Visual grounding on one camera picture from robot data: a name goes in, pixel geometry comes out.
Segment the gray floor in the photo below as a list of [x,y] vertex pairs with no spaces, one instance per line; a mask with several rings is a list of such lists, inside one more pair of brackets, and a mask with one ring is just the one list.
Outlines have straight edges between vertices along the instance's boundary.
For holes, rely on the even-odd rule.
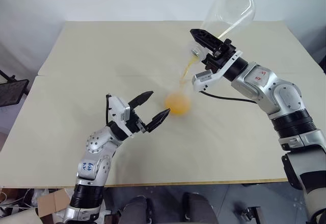
[[289,183],[266,183],[243,186],[181,185],[108,188],[104,198],[113,211],[123,209],[130,199],[144,195],[152,200],[155,223],[180,221],[181,199],[184,192],[197,192],[205,196],[214,208],[220,224],[244,224],[235,214],[239,208],[260,206],[266,223],[295,224],[307,220],[301,191]]

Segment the table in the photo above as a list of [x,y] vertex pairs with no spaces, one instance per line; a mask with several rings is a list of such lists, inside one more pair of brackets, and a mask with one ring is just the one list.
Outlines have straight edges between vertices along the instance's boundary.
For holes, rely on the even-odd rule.
[[[200,22],[67,22],[0,152],[0,185],[75,184],[88,135],[105,124],[105,94],[131,100],[145,123],[164,109]],[[326,129],[325,75],[282,22],[254,22],[232,37],[243,58],[294,82],[317,127]],[[194,69],[203,70],[199,64]],[[226,79],[209,90],[243,97]],[[107,186],[286,181],[284,154],[258,106],[187,93],[192,108],[138,133],[118,149]]]

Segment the white wall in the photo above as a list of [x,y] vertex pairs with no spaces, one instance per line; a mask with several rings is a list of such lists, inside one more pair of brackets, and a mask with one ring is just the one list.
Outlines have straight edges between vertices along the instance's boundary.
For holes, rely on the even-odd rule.
[[[64,20],[203,20],[212,2],[0,0],[0,68],[9,74],[15,72],[18,77],[33,78]],[[310,54],[324,55],[325,0],[256,0],[256,3],[256,20],[284,20]]]

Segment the robotic arm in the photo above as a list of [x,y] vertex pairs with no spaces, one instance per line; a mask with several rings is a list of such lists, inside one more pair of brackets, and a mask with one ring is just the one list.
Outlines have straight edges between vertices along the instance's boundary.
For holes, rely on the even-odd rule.
[[[142,93],[129,103],[108,94],[106,96],[106,126],[91,134],[86,142],[86,152],[78,164],[74,194],[64,215],[64,223],[94,223],[102,203],[102,192],[116,149],[135,133],[151,132],[168,116],[166,109],[157,114],[149,124],[144,124],[134,109],[153,94]],[[108,122],[108,115],[113,118]]]
[[192,29],[191,34],[211,52],[202,61],[206,71],[193,77],[194,90],[204,92],[224,76],[267,113],[282,149],[289,151],[282,157],[288,181],[303,191],[310,223],[317,223],[326,213],[326,142],[307,112],[299,88],[265,67],[248,64],[231,40],[222,42],[200,29]]

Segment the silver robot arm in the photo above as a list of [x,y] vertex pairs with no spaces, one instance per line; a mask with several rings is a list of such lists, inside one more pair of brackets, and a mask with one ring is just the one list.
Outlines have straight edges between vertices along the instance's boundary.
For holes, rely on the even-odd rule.
[[267,113],[283,150],[284,170],[290,184],[304,193],[309,223],[326,215],[326,142],[306,110],[299,88],[271,70],[247,63],[231,45],[205,30],[193,29],[195,41],[212,53],[202,61],[206,71],[193,77],[194,90],[203,92],[221,77]]
[[91,134],[86,141],[86,152],[78,164],[74,194],[65,211],[63,223],[93,223],[98,218],[103,187],[116,149],[135,133],[154,130],[170,112],[166,109],[149,124],[144,124],[134,109],[152,94],[152,91],[142,93],[129,103],[109,94],[106,96],[106,126]]

